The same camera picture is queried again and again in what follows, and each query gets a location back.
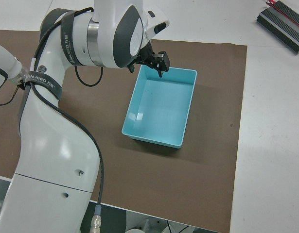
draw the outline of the screw hole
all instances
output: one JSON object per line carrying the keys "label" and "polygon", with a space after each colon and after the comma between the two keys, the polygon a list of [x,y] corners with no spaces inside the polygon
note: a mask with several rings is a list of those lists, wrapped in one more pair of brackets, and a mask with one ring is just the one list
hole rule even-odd
{"label": "screw hole", "polygon": [[68,197],[69,197],[68,193],[62,193],[62,196],[63,196],[64,198],[68,198]]}

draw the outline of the rectangular container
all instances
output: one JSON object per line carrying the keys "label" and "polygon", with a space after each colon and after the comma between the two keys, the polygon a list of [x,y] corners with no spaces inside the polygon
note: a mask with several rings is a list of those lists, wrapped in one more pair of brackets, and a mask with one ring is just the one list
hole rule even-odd
{"label": "rectangular container", "polygon": [[181,148],[197,71],[170,68],[160,78],[141,66],[122,133],[130,138]]}

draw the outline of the round logo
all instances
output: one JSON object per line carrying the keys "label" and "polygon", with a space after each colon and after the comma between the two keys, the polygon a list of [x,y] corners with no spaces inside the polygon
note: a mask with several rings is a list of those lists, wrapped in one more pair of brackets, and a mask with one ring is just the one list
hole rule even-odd
{"label": "round logo", "polygon": [[38,67],[38,72],[40,72],[40,73],[44,73],[44,72],[46,72],[47,71],[47,68],[45,67],[45,66],[39,66]]}

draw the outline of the red wire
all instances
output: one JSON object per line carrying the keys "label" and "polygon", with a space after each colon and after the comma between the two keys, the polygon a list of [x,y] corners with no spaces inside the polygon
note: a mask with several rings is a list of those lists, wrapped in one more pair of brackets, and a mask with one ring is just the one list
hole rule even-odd
{"label": "red wire", "polygon": [[268,5],[268,6],[272,6],[273,8],[275,8],[276,9],[276,11],[278,11],[279,13],[281,13],[282,15],[284,15],[285,17],[287,17],[290,21],[292,21],[293,23],[295,23],[298,27],[299,27],[299,24],[295,21],[295,20],[293,20],[292,18],[290,18],[288,15],[286,15],[282,10],[280,10],[278,7],[276,7],[275,5],[274,5],[274,3],[276,3],[274,0],[268,0],[269,2],[271,2],[271,3],[268,3],[268,2],[266,2],[266,4]]}

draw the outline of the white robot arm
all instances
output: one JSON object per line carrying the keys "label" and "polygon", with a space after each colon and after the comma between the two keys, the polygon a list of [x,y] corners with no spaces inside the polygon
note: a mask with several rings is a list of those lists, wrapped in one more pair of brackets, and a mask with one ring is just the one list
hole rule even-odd
{"label": "white robot arm", "polygon": [[[80,232],[99,165],[101,177],[104,169],[93,136],[58,108],[65,71],[100,66],[133,72],[137,63],[161,76],[170,62],[166,52],[153,52],[150,39],[168,25],[161,10],[144,9],[141,0],[95,0],[94,12],[55,9],[46,16],[27,73],[0,47],[0,69],[7,74],[0,74],[0,87],[6,79],[25,85],[20,158],[1,210],[0,233]],[[100,231],[101,192],[102,187],[91,233]]]}

